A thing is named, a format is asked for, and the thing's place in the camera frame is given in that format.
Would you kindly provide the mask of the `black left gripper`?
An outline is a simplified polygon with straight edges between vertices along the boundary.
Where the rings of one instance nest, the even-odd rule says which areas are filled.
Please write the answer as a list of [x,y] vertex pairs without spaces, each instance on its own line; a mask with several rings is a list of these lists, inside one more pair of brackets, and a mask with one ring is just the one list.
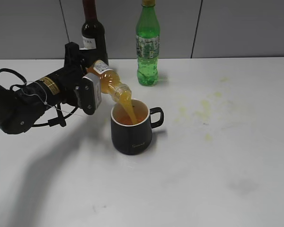
[[99,49],[80,49],[74,42],[64,48],[64,67],[36,81],[42,86],[39,95],[46,102],[46,109],[62,103],[93,115],[102,100],[100,79],[91,72],[83,76],[82,69],[91,67],[97,60],[107,63],[107,53]]

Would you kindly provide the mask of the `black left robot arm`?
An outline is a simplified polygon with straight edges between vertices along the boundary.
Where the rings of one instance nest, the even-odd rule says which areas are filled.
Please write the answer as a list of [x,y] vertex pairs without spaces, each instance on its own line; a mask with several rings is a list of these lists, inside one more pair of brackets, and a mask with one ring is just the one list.
[[2,68],[23,83],[5,89],[0,85],[0,129],[20,134],[32,127],[66,126],[66,119],[77,109],[93,115],[101,103],[100,79],[87,69],[107,55],[98,49],[65,45],[64,66],[36,81],[28,82],[12,69]]

